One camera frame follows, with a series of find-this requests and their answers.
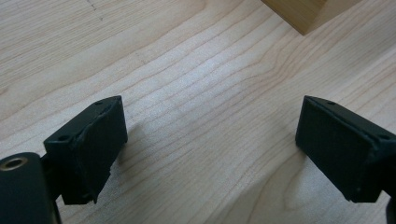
black plastic part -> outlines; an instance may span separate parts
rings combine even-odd
[[[393,196],[389,164],[396,136],[342,106],[305,96],[297,146],[354,203],[374,203],[381,190]]]
[[[388,206],[387,206],[387,223],[388,224],[395,224],[396,223],[396,211],[395,211],[395,206],[394,206],[394,200],[393,198],[389,201]]]
[[[25,152],[0,161],[0,222],[61,223],[37,154]]]
[[[49,178],[53,197],[60,192],[65,204],[96,202],[127,140],[120,96],[98,101],[67,122],[44,141],[46,171],[57,173]]]

rectangular black block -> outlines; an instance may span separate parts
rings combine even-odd
[[[120,96],[90,105],[46,139],[48,157],[63,177],[64,203],[96,202],[127,140]]]
[[[396,136],[344,107],[305,96],[297,146],[354,203],[373,203],[382,190],[383,160]]]

black plastic housing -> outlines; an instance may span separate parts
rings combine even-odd
[[[37,154],[15,154],[0,164],[0,223],[61,223]]]
[[[62,177],[65,204],[96,202],[127,140],[122,100],[114,96],[90,105],[44,141],[48,161]]]
[[[354,203],[374,203],[394,182],[396,136],[334,102],[305,96],[296,144]]]

wood grain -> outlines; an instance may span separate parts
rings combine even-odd
[[[396,133],[396,2],[299,35],[259,0],[0,2],[0,157],[123,97],[129,142],[64,223],[386,223],[294,144],[303,96]]]
[[[302,35],[358,4],[361,0],[262,0]]]

screw hole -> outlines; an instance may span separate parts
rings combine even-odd
[[[58,141],[66,141],[67,139],[69,139],[69,135],[62,135],[58,138]]]
[[[382,139],[385,139],[385,140],[389,140],[389,139],[390,139],[389,136],[384,135],[384,134],[379,134],[378,137],[380,137],[380,138],[382,138]]]
[[[27,159],[24,157],[14,158],[14,159],[11,159],[11,160],[6,161],[3,164],[1,164],[0,170],[2,170],[2,171],[15,170],[15,169],[23,166],[26,162],[27,162]]]

